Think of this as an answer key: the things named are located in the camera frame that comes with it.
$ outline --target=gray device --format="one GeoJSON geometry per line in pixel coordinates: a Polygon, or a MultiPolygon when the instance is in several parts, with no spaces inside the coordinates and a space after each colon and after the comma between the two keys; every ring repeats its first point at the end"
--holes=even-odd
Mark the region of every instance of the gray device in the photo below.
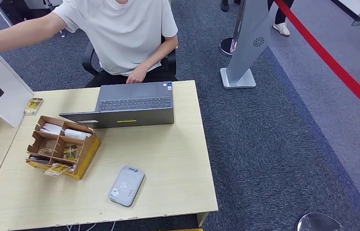
{"type": "Polygon", "coordinates": [[[94,112],[62,113],[89,128],[174,123],[172,82],[104,85],[94,112]]]}
{"type": "Polygon", "coordinates": [[[242,0],[235,28],[233,55],[227,68],[221,68],[225,89],[256,86],[250,67],[267,47],[270,39],[266,1],[242,0]]]}
{"type": "Polygon", "coordinates": [[[143,179],[144,173],[141,170],[124,166],[109,191],[109,200],[126,207],[131,206],[143,179]]]}

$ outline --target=white t-shirt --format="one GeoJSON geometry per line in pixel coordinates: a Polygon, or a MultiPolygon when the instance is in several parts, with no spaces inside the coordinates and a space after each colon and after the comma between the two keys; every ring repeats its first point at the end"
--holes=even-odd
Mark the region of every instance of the white t-shirt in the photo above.
{"type": "Polygon", "coordinates": [[[162,35],[173,37],[178,31],[168,0],[63,0],[53,12],[68,31],[85,31],[112,75],[128,76],[158,49],[162,35]]]}

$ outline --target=white shoe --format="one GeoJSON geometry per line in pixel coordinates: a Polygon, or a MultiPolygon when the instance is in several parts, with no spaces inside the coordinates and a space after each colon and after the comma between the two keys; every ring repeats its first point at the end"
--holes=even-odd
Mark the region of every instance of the white shoe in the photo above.
{"type": "Polygon", "coordinates": [[[287,29],[286,23],[274,24],[273,29],[279,31],[279,33],[283,36],[289,37],[290,31],[287,29]]]}

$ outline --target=black shoe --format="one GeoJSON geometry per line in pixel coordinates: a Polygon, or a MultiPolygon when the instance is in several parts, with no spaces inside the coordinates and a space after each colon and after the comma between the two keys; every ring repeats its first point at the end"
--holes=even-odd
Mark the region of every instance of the black shoe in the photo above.
{"type": "Polygon", "coordinates": [[[229,10],[228,0],[222,0],[221,11],[227,12],[229,10]]]}

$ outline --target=laptop lid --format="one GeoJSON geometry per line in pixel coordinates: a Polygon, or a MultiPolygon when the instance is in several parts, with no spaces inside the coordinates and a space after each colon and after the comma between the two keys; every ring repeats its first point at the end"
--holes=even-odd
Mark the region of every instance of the laptop lid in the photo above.
{"type": "Polygon", "coordinates": [[[134,111],[63,113],[60,116],[89,128],[118,128],[174,123],[172,107],[134,111]]]}

